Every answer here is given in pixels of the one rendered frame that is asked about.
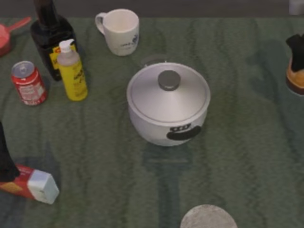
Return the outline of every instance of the mug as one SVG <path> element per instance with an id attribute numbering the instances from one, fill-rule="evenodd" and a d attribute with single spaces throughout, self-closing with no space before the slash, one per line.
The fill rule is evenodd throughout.
<path id="1" fill-rule="evenodd" d="M 95 17 L 98 30 L 104 35 L 111 52 L 118 56 L 133 53 L 139 40 L 139 18 L 128 9 L 115 9 Z"/>

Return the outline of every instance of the red spoon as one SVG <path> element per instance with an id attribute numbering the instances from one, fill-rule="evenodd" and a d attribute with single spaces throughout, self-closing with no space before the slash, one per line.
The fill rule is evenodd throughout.
<path id="1" fill-rule="evenodd" d="M 30 21 L 31 17 L 27 17 L 8 27 L 0 24 L 0 56 L 7 54 L 11 50 L 10 32 L 28 24 Z"/>

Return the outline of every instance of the green tablecloth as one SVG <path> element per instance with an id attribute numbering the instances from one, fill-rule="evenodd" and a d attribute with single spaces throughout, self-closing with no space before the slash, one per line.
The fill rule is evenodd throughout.
<path id="1" fill-rule="evenodd" d="M 285 85 L 285 39 L 304 31 L 303 19 L 142 19 L 129 57 L 110 53 L 94 19 L 70 22 L 86 100 L 69 101 L 62 83 L 49 80 L 45 103 L 21 103 L 14 63 L 32 61 L 49 77 L 28 27 L 0 58 L 11 156 L 52 173 L 61 190 L 52 206 L 0 192 L 2 228 L 177 228 L 200 204 L 222 207 L 240 228 L 304 227 L 304 98 Z M 174 148 L 144 141 L 127 111 L 129 80 L 159 53 L 202 73 L 212 94 L 204 131 Z"/>

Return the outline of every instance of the mustard bottle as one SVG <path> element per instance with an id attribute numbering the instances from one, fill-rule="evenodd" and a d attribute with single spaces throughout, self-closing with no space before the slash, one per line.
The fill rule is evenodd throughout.
<path id="1" fill-rule="evenodd" d="M 68 39 L 59 43 L 61 53 L 57 62 L 67 97 L 72 101 L 81 101 L 87 97 L 88 89 L 80 56 L 71 48 L 73 41 Z"/>

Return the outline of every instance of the red soda can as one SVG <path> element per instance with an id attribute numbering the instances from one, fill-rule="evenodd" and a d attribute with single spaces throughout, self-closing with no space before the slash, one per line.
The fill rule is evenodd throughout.
<path id="1" fill-rule="evenodd" d="M 32 62 L 16 63 L 11 70 L 11 78 L 24 104 L 38 105 L 47 98 L 41 75 Z"/>

